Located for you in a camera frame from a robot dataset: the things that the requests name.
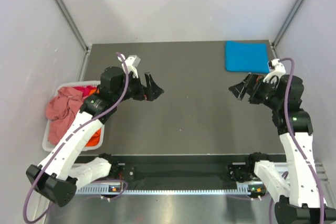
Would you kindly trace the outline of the blue t shirt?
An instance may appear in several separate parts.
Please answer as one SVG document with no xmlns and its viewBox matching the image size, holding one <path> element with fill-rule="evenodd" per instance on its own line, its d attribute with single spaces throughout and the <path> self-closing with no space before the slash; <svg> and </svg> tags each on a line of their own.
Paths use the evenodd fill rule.
<svg viewBox="0 0 336 224">
<path fill-rule="evenodd" d="M 229 72 L 269 73 L 265 43 L 227 41 L 224 54 L 225 69 Z"/>
</svg>

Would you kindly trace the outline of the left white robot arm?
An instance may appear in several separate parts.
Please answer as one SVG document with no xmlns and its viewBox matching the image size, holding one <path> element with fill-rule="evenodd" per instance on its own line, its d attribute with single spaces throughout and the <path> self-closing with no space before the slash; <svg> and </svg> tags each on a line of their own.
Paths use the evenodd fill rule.
<svg viewBox="0 0 336 224">
<path fill-rule="evenodd" d="M 101 74 L 98 92 L 88 96 L 72 125 L 52 152 L 38 165 L 30 165 L 26 176 L 31 189 L 38 192 L 59 207 L 67 205 L 76 191 L 91 182 L 106 178 L 114 180 L 119 168 L 105 155 L 78 168 L 73 168 L 77 157 L 110 116 L 120 102 L 128 99 L 154 101 L 163 94 L 150 73 L 145 74 L 146 84 L 133 70 L 124 71 L 121 67 L 108 67 Z"/>
</svg>

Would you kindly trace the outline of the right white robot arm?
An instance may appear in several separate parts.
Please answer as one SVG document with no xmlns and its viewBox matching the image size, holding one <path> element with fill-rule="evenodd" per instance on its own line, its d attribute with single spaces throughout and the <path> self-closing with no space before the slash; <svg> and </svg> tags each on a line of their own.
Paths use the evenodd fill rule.
<svg viewBox="0 0 336 224">
<path fill-rule="evenodd" d="M 264 104 L 272 110 L 272 121 L 285 150 L 289 181 L 279 175 L 268 154 L 248 156 L 245 174 L 260 179 L 275 203 L 278 223 L 334 223 L 335 209 L 327 206 L 312 152 L 313 128 L 308 112 L 301 108 L 304 91 L 301 78 L 288 74 L 272 77 L 248 74 L 229 87 L 239 100 L 249 95 L 249 103 Z"/>
</svg>

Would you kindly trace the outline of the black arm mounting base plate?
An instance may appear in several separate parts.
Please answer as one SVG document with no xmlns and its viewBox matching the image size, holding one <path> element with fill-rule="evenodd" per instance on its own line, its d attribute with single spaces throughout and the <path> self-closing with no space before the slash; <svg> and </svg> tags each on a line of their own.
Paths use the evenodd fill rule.
<svg viewBox="0 0 336 224">
<path fill-rule="evenodd" d="M 132 189 L 232 189 L 234 182 L 260 181 L 248 154 L 109 155 L 108 179 Z"/>
</svg>

